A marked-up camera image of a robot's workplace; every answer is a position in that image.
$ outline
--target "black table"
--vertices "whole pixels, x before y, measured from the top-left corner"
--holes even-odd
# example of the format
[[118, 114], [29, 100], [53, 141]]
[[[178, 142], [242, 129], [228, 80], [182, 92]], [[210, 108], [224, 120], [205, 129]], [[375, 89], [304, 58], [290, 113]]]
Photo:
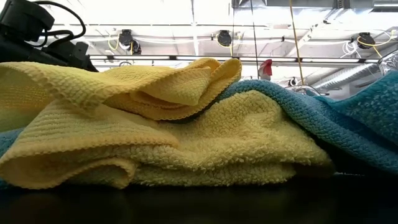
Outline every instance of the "black table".
[[64, 185], [0, 191], [0, 223], [398, 223], [398, 181], [336, 176], [280, 185]]

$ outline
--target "ceiling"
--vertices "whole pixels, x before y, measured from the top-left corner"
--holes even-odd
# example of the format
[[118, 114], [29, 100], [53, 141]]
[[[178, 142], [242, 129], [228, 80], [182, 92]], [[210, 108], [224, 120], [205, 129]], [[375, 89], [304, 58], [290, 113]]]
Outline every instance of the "ceiling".
[[[131, 29], [142, 55], [189, 55], [219, 57], [296, 57], [294, 30], [288, 0], [56, 0], [74, 10], [87, 32], [78, 41], [90, 45], [90, 55], [129, 55], [112, 50], [122, 29]], [[398, 12], [374, 10], [379, 0], [350, 0], [351, 9], [337, 9], [335, 0], [293, 0], [293, 15], [300, 56], [303, 58], [378, 58], [374, 49], [357, 49], [346, 55], [345, 43], [369, 32], [377, 44], [390, 39], [397, 29]], [[63, 9], [45, 6], [55, 18], [52, 30], [81, 32], [78, 20]], [[220, 30], [234, 37], [232, 49], [220, 47], [214, 38]], [[396, 49], [396, 38], [378, 47], [382, 54]], [[93, 61], [100, 70], [119, 61]], [[185, 62], [140, 60], [134, 64], [181, 67]], [[339, 70], [336, 66], [304, 66], [303, 75], [319, 79]], [[257, 65], [244, 65], [244, 78], [256, 78]], [[273, 67], [275, 82], [298, 77], [297, 65]]]

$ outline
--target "towel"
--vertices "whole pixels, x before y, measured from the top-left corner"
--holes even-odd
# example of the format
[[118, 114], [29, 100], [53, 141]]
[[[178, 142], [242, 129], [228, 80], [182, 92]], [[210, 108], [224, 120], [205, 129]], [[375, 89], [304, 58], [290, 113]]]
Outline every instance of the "towel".
[[398, 150], [398, 71], [346, 100], [317, 97], [339, 113], [349, 116], [394, 142]]
[[[0, 133], [0, 157], [6, 153], [6, 151], [14, 143], [18, 135], [22, 132], [23, 128], [6, 131]], [[8, 184], [0, 178], [0, 189], [8, 188]]]
[[173, 124], [98, 105], [87, 116], [54, 100], [0, 158], [0, 177], [46, 189], [62, 182], [233, 185], [328, 176], [333, 166], [282, 108], [258, 91], [221, 100], [196, 121]]
[[[361, 170], [358, 167], [364, 167], [360, 174], [374, 175], [374, 170], [371, 172], [371, 169], [362, 166], [363, 163], [351, 159], [356, 158], [382, 175], [384, 172], [396, 175], [398, 145], [394, 142], [398, 138], [397, 76], [397, 72], [390, 73], [357, 95], [341, 101], [301, 95], [266, 80], [246, 80], [232, 84], [214, 102], [237, 93], [259, 91], [280, 104], [301, 127], [342, 150], [343, 153], [336, 153], [329, 151], [333, 147], [324, 147], [329, 154], [339, 155], [332, 157], [337, 171], [350, 173], [352, 170]], [[200, 114], [180, 123], [191, 121]]]
[[154, 120], [202, 110], [232, 82], [241, 62], [211, 58], [181, 69], [123, 66], [101, 73], [34, 62], [0, 63], [0, 131], [27, 126], [54, 99], [86, 114], [104, 103]]

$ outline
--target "ceiling fixture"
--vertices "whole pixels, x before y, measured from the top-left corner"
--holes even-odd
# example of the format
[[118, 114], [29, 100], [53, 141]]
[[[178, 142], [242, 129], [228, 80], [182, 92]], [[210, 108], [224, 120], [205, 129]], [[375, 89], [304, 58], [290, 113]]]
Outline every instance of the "ceiling fixture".
[[169, 56], [114, 56], [115, 60], [170, 60]]
[[358, 47], [361, 49], [370, 49], [375, 44], [373, 37], [369, 32], [359, 33]]
[[221, 30], [216, 38], [217, 42], [223, 47], [229, 47], [232, 43], [232, 37], [228, 30]]
[[118, 47], [126, 51], [128, 50], [130, 51], [131, 55], [140, 55], [142, 52], [141, 45], [139, 44], [139, 42], [132, 38], [130, 29], [122, 30], [122, 32], [118, 35], [115, 47], [112, 47], [110, 40], [108, 40], [108, 45], [109, 48], [111, 48], [112, 50], [117, 50]]
[[303, 58], [302, 59], [302, 62], [355, 63], [358, 61], [359, 59], [351, 59], [351, 58]]
[[374, 4], [374, 7], [398, 7], [398, 4]]

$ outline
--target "pipe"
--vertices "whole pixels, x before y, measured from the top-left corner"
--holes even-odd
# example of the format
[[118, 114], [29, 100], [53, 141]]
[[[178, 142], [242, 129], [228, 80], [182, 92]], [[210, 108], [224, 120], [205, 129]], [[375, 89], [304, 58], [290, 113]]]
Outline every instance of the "pipe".
[[380, 72], [380, 68], [376, 63], [345, 68], [326, 77], [324, 80], [314, 83], [312, 87], [316, 90], [337, 88], [377, 72]]

